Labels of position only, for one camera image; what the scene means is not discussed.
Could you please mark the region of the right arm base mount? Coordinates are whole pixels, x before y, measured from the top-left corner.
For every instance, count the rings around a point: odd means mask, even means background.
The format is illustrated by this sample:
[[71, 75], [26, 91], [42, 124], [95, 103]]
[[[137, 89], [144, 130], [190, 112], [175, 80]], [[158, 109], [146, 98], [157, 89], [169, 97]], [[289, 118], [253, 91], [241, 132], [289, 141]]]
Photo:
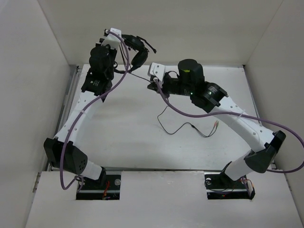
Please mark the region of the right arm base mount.
[[219, 172], [207, 172], [204, 178], [209, 200], [252, 200], [256, 195], [254, 185], [247, 176], [230, 180]]

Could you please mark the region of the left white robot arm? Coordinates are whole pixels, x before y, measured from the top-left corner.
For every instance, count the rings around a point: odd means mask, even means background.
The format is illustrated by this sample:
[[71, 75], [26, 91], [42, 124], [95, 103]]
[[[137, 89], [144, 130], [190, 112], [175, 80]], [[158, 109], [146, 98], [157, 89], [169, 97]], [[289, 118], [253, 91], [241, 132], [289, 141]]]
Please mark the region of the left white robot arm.
[[64, 172], [74, 174], [76, 181], [90, 179], [98, 189], [106, 184], [105, 168], [90, 161], [80, 150], [79, 142], [82, 130], [112, 91], [116, 54], [117, 47], [109, 44], [97, 44], [91, 50], [90, 68], [72, 113], [57, 134], [44, 142], [48, 162], [59, 169], [62, 184]]

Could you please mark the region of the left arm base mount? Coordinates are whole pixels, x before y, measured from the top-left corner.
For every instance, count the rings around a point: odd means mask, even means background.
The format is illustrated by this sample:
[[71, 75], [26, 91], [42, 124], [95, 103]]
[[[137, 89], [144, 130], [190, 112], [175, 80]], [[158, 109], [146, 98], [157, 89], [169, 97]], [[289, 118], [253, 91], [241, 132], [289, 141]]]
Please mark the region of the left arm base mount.
[[78, 183], [76, 200], [119, 200], [121, 171], [107, 171], [103, 185], [95, 180], [84, 178], [84, 184]]

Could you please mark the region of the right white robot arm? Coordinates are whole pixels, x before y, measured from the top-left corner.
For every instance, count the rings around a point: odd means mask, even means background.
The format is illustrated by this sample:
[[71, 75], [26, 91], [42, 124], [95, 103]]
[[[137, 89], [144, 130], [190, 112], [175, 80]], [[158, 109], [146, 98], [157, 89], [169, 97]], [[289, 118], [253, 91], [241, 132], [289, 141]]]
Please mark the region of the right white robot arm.
[[172, 78], [164, 65], [151, 63], [148, 70], [151, 83], [148, 89], [170, 95], [189, 96], [191, 102], [208, 114], [214, 114], [236, 132], [250, 150], [235, 161], [228, 163], [218, 175], [225, 187], [231, 187], [241, 177], [255, 171], [265, 173], [283, 144], [286, 135], [273, 132], [257, 121], [245, 118], [242, 110], [216, 83], [205, 80], [203, 67], [194, 59], [178, 63], [178, 74]]

